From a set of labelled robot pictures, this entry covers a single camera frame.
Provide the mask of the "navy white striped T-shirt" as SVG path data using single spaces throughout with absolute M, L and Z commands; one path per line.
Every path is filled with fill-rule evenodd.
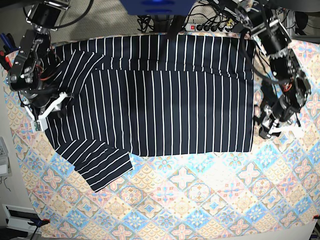
M 133 169 L 130 154 L 249 152 L 255 51 L 251 40 L 188 34 L 61 45 L 50 82 L 72 97 L 45 135 L 95 192 Z

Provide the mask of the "patterned tile tablecloth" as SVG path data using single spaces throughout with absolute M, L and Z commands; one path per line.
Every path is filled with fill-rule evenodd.
M 311 95 L 297 118 L 304 136 L 290 131 L 264 140 L 253 125 L 248 152 L 138 156 L 132 170 L 93 191 L 56 153 L 45 132 L 34 133 L 18 95 L 0 72 L 15 146 L 13 161 L 42 219 L 44 237 L 91 240 L 214 239 L 291 229 L 320 213 L 320 48 L 291 43 L 310 78 Z

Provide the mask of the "white device left edge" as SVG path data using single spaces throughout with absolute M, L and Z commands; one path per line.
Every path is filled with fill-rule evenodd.
M 3 137 L 0 137 L 0 176 L 11 177 L 12 170 L 9 160 L 9 151 L 6 147 Z

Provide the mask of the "red black clamp upper left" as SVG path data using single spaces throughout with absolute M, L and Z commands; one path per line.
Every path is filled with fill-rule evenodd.
M 18 50 L 16 43 L 13 39 L 13 36 L 8 33 L 1 33 L 0 38 L 3 42 L 3 50 L 0 51 L 0 64 L 6 70 L 9 71 L 12 67 L 12 63 L 8 55 L 16 50 Z

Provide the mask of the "white box lower left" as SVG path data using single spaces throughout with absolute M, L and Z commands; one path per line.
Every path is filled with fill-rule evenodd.
M 36 230 L 35 226 L 29 225 L 31 219 L 39 218 L 33 208 L 9 204 L 2 204 L 2 207 L 6 215 L 7 228 L 28 233 L 33 233 Z

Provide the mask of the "blue black clamp lower left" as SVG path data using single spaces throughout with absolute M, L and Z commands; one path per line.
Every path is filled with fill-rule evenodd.
M 40 228 L 40 227 L 45 226 L 49 223 L 50 223 L 49 219 L 31 218 L 28 222 L 28 225 L 36 226 L 37 228 Z

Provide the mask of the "white power strip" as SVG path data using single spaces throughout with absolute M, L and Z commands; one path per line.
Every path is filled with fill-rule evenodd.
M 184 27 L 186 32 L 203 32 L 203 33 L 230 33 L 235 26 L 235 22 L 232 19 L 228 21 L 222 21 L 218 23 L 187 23 Z

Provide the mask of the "black center post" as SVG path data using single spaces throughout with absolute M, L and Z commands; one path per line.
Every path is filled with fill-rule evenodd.
M 169 40 L 174 40 L 178 33 L 182 30 L 186 20 L 185 15 L 174 15 L 170 27 L 167 31 L 166 37 Z

